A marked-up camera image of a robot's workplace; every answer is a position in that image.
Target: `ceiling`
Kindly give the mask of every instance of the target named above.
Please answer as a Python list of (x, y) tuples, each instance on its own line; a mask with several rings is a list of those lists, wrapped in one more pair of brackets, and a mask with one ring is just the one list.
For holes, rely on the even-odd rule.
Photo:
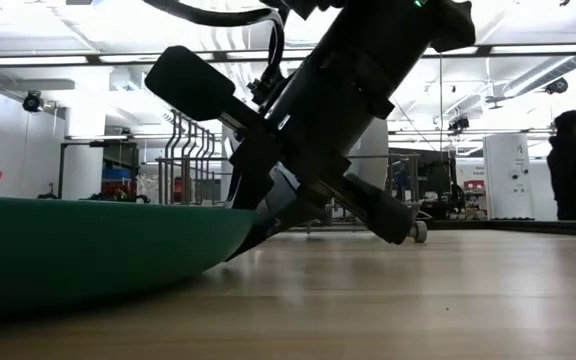
[[(559, 6), (556, 0), (473, 0), (473, 20), (479, 44), (576, 42), (576, 0)], [(184, 3), (218, 11), (260, 7), (256, 0), (186, 0)], [(312, 47), (334, 20), (337, 10), (315, 12), (308, 21), (291, 15), (286, 24), (288, 47)], [(263, 49), (269, 38), (268, 24), (252, 28), (208, 28), (176, 19), (141, 0), (94, 0), (92, 5), (66, 5), (66, 0), (0, 0), (0, 56), (86, 53), (161, 52), (183, 44), (193, 50)], [(544, 129), (553, 115), (576, 108), (576, 69), (568, 67), (568, 92), (546, 95), (528, 92), (501, 101), (495, 107), (486, 97), (500, 98), (515, 88), (516, 79), (548, 61), (547, 57), (477, 59), (423, 59), (415, 66), (391, 99), (397, 108), (389, 129), (404, 131), (391, 137), (392, 146), (420, 149), (449, 144), (448, 137), (423, 131), (445, 130), (457, 114), (467, 115), (472, 129)], [(295, 68), (299, 62), (284, 64)], [(250, 98), (246, 84), (260, 75), (263, 64), (215, 64), (238, 85), (237, 95)], [(127, 126), (136, 132), (169, 132), (164, 120), (168, 109), (143, 88), (149, 66), (7, 68), (0, 69), (0, 86), (19, 91), (29, 80), (71, 80), (75, 89), (45, 91), (44, 96), (61, 106), (77, 106), (94, 97), (107, 108), (107, 125)], [(83, 92), (90, 79), (110, 74), (108, 89)], [(205, 124), (220, 133), (216, 122)], [(451, 138), (465, 151), (481, 146), (484, 135)], [(547, 152), (543, 134), (531, 145)]]

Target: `white wall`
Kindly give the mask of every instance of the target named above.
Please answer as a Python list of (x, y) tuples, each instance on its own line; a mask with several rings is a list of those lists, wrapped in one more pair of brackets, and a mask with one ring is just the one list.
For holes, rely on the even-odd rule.
[(0, 94), (0, 196), (36, 198), (50, 183), (56, 193), (63, 138), (63, 120), (29, 115), (19, 101)]
[[(550, 170), (546, 160), (530, 160), (530, 172), (533, 195), (533, 208), (536, 220), (556, 221), (557, 203), (550, 185)], [(457, 183), (464, 181), (486, 180), (486, 168), (483, 158), (457, 159)]]

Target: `table surface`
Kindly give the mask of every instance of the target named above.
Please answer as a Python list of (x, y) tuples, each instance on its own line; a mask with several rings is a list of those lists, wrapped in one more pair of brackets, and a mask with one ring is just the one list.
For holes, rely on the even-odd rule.
[(576, 237), (285, 234), (156, 294), (0, 324), (0, 359), (576, 359)]

